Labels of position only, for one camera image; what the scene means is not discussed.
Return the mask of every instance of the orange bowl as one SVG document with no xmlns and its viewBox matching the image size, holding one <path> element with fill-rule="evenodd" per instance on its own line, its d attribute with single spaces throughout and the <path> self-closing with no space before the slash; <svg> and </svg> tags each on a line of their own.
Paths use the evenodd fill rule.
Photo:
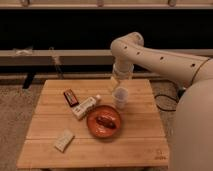
<svg viewBox="0 0 213 171">
<path fill-rule="evenodd" d="M 87 126 L 91 134 L 95 137 L 112 137 L 120 130 L 120 114 L 111 106 L 97 106 L 89 111 L 87 115 Z"/>
</svg>

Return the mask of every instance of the white cup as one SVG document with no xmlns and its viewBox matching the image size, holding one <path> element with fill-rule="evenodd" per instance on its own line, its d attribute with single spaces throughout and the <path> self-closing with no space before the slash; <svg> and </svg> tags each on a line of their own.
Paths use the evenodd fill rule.
<svg viewBox="0 0 213 171">
<path fill-rule="evenodd" d="M 129 92 L 124 87 L 117 87 L 113 93 L 112 97 L 114 99 L 115 107 L 118 109 L 123 109 L 128 101 Z"/>
</svg>

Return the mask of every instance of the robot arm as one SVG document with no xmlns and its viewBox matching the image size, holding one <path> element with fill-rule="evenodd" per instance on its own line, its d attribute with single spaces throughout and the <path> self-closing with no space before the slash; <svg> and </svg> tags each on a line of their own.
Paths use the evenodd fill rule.
<svg viewBox="0 0 213 171">
<path fill-rule="evenodd" d="M 188 87 L 174 115 L 169 171 L 213 170 L 213 60 L 142 45 L 139 33 L 112 42 L 115 76 L 125 79 L 138 64 Z"/>
<path fill-rule="evenodd" d="M 143 38 L 136 32 L 112 42 L 111 52 L 116 57 L 114 70 L 118 75 L 125 75 L 132 70 L 133 64 L 137 64 L 184 87 L 213 78 L 213 62 L 208 57 L 154 50 L 142 45 Z"/>
</svg>

